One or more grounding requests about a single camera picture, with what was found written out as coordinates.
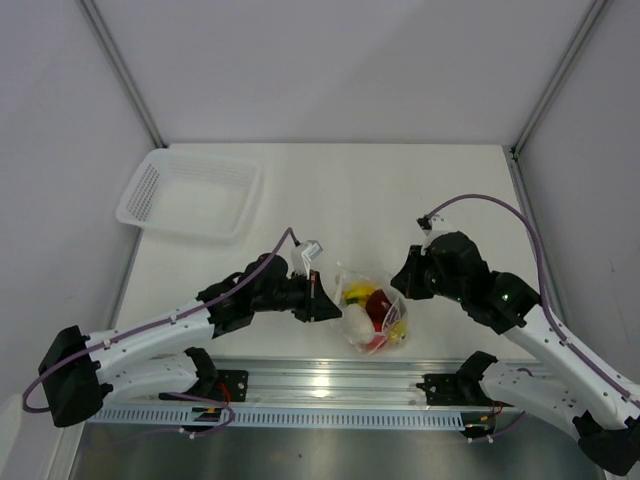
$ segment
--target black bracket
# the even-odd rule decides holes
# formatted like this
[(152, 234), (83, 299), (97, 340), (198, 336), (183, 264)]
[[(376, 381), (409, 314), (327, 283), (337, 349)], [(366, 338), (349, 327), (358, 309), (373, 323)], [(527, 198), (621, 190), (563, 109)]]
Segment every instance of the black bracket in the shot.
[(490, 407), (491, 399), (484, 396), (469, 399), (458, 384), (455, 373), (428, 373), (423, 375), (423, 383), (416, 387), (423, 390), (427, 397), (427, 405), (436, 407)]

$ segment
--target yellow object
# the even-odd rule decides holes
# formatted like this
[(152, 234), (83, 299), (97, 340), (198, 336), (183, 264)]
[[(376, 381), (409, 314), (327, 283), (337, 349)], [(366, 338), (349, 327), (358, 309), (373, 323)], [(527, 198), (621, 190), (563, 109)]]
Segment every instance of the yellow object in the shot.
[(391, 332), (389, 332), (389, 341), (394, 345), (398, 345), (403, 342), (408, 332), (409, 330), (407, 321), (400, 320), (393, 327), (391, 327)]
[(347, 304), (358, 303), (362, 308), (365, 308), (367, 300), (376, 290), (377, 288), (370, 283), (353, 282), (342, 292), (342, 298)]

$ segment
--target red object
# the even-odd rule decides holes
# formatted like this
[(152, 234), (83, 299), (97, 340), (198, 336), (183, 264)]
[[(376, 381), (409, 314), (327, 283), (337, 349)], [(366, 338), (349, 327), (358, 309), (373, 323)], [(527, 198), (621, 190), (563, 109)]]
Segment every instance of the red object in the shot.
[(391, 302), (385, 295), (384, 291), (378, 289), (373, 292), (369, 297), (369, 300), (367, 300), (365, 310), (374, 325), (376, 322), (379, 322), (380, 325), (382, 325), (387, 313), (391, 310)]
[(387, 343), (386, 335), (382, 334), (382, 326), (384, 325), (384, 319), (387, 316), (387, 313), (391, 309), (391, 302), (389, 298), (385, 295), (384, 291), (381, 289), (376, 290), (371, 294), (369, 300), (365, 305), (365, 310), (367, 311), (367, 315), (371, 319), (371, 323), (373, 323), (373, 328), (376, 333), (380, 333), (380, 335), (376, 335), (376, 337), (371, 340), (369, 343), (363, 345), (363, 348), (369, 352), (378, 350)]

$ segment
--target metal floor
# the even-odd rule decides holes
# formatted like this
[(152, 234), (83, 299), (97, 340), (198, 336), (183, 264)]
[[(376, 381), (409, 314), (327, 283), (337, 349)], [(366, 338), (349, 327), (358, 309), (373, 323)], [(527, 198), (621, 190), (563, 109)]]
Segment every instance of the metal floor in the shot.
[(604, 478), (568, 436), (535, 418), (493, 444), (468, 445), (453, 432), (235, 427), (194, 441), (161, 433), (109, 445), (148, 428), (87, 424), (70, 479)]

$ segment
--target black plastic part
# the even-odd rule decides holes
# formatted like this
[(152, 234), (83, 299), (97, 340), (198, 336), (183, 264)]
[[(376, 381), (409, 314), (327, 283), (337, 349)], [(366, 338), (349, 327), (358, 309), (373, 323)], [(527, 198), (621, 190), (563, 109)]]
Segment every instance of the black plastic part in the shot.
[(490, 407), (492, 400), (480, 388), (480, 380), (489, 365), (497, 361), (493, 355), (478, 351), (455, 374), (428, 373), (416, 387), (425, 392), (428, 405)]
[[(209, 302), (227, 293), (251, 275), (268, 256), (266, 253), (261, 255), (247, 265), (242, 274), (234, 274), (211, 285), (200, 292), (196, 299)], [(255, 312), (290, 310), (302, 322), (319, 322), (342, 316), (342, 311), (325, 293), (318, 272), (312, 270), (309, 278), (298, 274), (287, 278), (288, 268), (287, 262), (276, 255), (245, 288), (208, 307), (211, 314), (209, 321), (216, 325), (213, 337), (250, 325)]]
[(462, 430), (460, 434), (465, 438), (475, 440), (476, 438), (492, 435), (496, 430), (495, 417), (492, 423), (484, 423), (478, 420), (478, 414), (476, 412), (462, 412), (460, 416), (465, 426), (465, 429)]
[(458, 388), (468, 402), (475, 405), (486, 405), (486, 402), (491, 404), (491, 399), (480, 388), (480, 381), (484, 378), (484, 371), (497, 361), (498, 359), (493, 355), (477, 351), (458, 369), (456, 372)]
[(605, 430), (589, 412), (573, 419), (580, 449), (593, 463), (618, 476), (625, 476), (640, 461), (640, 417), (625, 423), (625, 429)]
[(213, 364), (213, 360), (204, 348), (191, 347), (184, 351), (196, 366), (196, 376), (198, 381), (187, 392), (187, 395), (200, 397), (207, 395), (214, 387), (218, 380), (218, 370)]
[[(86, 337), (77, 326), (62, 330), (49, 347), (38, 372), (47, 369), (65, 358), (86, 348)], [(113, 389), (98, 382), (96, 366), (89, 355), (65, 365), (43, 383), (44, 393), (51, 409), (56, 427), (68, 427), (83, 422), (102, 408), (102, 399)]]
[[(211, 400), (216, 400), (218, 402), (224, 402), (225, 395), (224, 390), (222, 389), (222, 385), (226, 387), (229, 395), (231, 396), (231, 401), (234, 403), (242, 403), (246, 400), (247, 389), (249, 387), (249, 372), (246, 370), (219, 370), (218, 381), (216, 382), (214, 388), (209, 392), (209, 394), (205, 395), (204, 398), (209, 398)], [(198, 417), (195, 418), (196, 421), (201, 422), (218, 422), (220, 420), (220, 416), (222, 415), (222, 408), (203, 408), (203, 407), (194, 407), (191, 409), (194, 413), (200, 413)], [(214, 427), (206, 425), (206, 426), (193, 426), (193, 425), (184, 425), (184, 428), (187, 432), (206, 432)]]
[[(210, 302), (214, 298), (227, 293), (235, 285), (236, 283), (231, 278), (228, 278), (198, 293), (196, 300), (204, 303)], [(207, 308), (211, 314), (209, 323), (216, 325), (213, 338), (251, 325), (253, 312), (249, 308), (249, 300), (244, 299), (243, 293), (246, 292), (240, 290), (236, 295), (227, 297), (220, 303)]]
[(458, 384), (455, 373), (428, 373), (423, 375), (423, 383), (416, 387), (423, 390), (427, 405), (434, 407), (490, 407), (491, 399), (476, 395), (469, 398)]
[(430, 285), (424, 281), (424, 273), (433, 268), (433, 261), (430, 256), (422, 255), (421, 251), (420, 245), (411, 245), (404, 265), (391, 279), (391, 286), (410, 300), (427, 300), (435, 296)]
[(477, 302), (463, 302), (462, 309), (480, 325), (502, 335), (524, 327), (524, 317), (540, 303), (540, 295), (512, 273), (492, 272), (492, 289)]
[(540, 295), (519, 277), (489, 271), (475, 243), (461, 232), (436, 238), (424, 255), (421, 246), (412, 245), (391, 286), (409, 299), (439, 295), (458, 302), (498, 335), (526, 325), (524, 317), (540, 303)]

